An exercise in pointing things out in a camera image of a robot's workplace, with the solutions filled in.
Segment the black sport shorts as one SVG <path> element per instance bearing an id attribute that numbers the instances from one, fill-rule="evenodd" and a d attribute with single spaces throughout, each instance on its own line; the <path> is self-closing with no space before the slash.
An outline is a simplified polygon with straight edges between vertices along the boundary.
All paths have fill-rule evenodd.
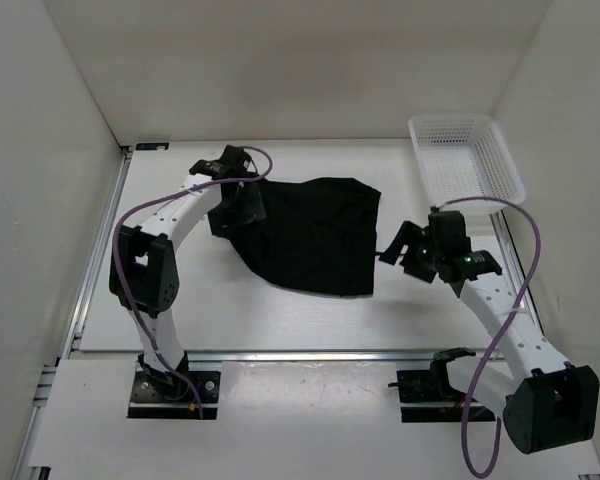
<path id="1" fill-rule="evenodd" d="M 266 218 L 225 238 L 251 272 L 288 290 L 373 294 L 380 191 L 354 178 L 257 184 Z"/>

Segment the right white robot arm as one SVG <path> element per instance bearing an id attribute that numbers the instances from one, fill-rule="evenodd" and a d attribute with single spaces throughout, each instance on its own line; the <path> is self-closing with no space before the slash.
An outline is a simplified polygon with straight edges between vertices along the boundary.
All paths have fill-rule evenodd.
<path id="1" fill-rule="evenodd" d="M 455 347 L 434 354 L 429 387 L 440 399 L 459 393 L 476 400 L 502 421 L 524 454 L 592 438 L 600 382 L 589 366 L 575 366 L 541 333 L 532 317 L 515 306 L 516 295 L 486 250 L 475 250 L 457 211 L 433 213 L 420 227 L 402 223 L 380 261 L 431 283 L 440 279 L 478 318 L 509 368 L 503 374 L 480 363 L 477 354 Z"/>

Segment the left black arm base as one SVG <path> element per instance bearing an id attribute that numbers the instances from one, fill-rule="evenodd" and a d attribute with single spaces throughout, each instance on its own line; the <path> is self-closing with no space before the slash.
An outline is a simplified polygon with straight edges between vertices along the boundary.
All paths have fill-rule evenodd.
<path id="1" fill-rule="evenodd" d="M 187 357 L 183 358 L 176 370 L 189 379 L 199 401 L 187 382 L 170 372 L 161 372 L 146 365 L 144 355 L 140 354 L 130 390 L 127 417 L 150 420 L 216 420 L 221 372 L 190 370 Z"/>

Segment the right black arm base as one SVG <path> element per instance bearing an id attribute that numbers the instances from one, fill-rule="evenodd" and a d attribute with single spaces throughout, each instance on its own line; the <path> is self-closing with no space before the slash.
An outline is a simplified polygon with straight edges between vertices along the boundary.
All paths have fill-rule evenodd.
<path id="1" fill-rule="evenodd" d="M 450 386 L 446 367 L 452 361 L 475 356 L 474 351 L 456 347 L 435 353 L 427 369 L 398 370 L 388 388 L 398 391 L 401 422 L 460 423 L 466 394 Z"/>

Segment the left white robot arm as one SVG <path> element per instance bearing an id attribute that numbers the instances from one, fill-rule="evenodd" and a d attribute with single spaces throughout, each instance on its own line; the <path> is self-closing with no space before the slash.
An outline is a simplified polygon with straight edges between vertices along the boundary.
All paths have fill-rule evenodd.
<path id="1" fill-rule="evenodd" d="M 190 386 L 172 315 L 176 252 L 203 218 L 221 238 L 265 218 L 257 184 L 264 176 L 251 163 L 245 147 L 233 146 L 217 160 L 199 160 L 178 193 L 133 208 L 114 229 L 109 290 L 136 325 L 142 369 L 168 400 L 182 398 Z"/>

